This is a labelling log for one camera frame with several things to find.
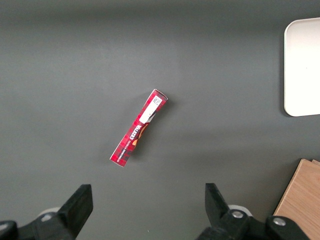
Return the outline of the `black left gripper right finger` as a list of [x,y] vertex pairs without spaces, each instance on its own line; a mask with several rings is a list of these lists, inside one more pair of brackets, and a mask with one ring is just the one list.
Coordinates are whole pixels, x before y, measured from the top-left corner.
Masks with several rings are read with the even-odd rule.
[[230,209],[214,183],[205,184],[205,211],[210,227],[201,240],[241,240],[249,229],[250,218],[242,210]]

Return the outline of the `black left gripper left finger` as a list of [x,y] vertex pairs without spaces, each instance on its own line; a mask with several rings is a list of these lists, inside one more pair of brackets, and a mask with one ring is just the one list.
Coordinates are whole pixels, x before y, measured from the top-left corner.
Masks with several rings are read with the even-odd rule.
[[92,186],[82,184],[58,210],[37,218],[37,239],[75,240],[92,211]]

